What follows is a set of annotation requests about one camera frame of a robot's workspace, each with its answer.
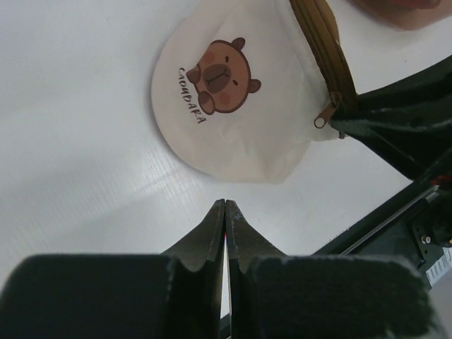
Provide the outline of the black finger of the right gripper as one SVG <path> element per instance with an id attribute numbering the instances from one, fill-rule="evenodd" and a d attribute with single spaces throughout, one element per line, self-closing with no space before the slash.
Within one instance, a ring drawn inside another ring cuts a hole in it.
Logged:
<path id="1" fill-rule="evenodd" d="M 451 58 L 357 97 L 331 125 L 410 180 L 451 175 Z"/>

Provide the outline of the beige round mesh laundry bag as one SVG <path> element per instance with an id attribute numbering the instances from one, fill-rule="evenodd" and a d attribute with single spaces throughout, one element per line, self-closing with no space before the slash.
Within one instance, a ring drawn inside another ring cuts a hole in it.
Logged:
<path id="1" fill-rule="evenodd" d="M 281 183 L 357 93 L 327 1 L 202 1 L 163 47 L 150 98 L 173 152 L 227 182 Z"/>

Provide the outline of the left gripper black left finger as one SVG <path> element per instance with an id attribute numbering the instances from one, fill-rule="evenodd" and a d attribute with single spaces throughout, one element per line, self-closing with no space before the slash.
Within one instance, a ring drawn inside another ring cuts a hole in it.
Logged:
<path id="1" fill-rule="evenodd" d="M 225 201 L 161 254 L 42 254 L 1 291 L 2 338 L 217 338 Z"/>

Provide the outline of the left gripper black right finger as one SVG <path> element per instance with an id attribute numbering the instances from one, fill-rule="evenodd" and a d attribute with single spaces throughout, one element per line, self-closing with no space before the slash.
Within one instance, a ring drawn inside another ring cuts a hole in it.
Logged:
<path id="1" fill-rule="evenodd" d="M 446 338 L 401 256 L 288 256 L 225 205 L 233 338 Z"/>

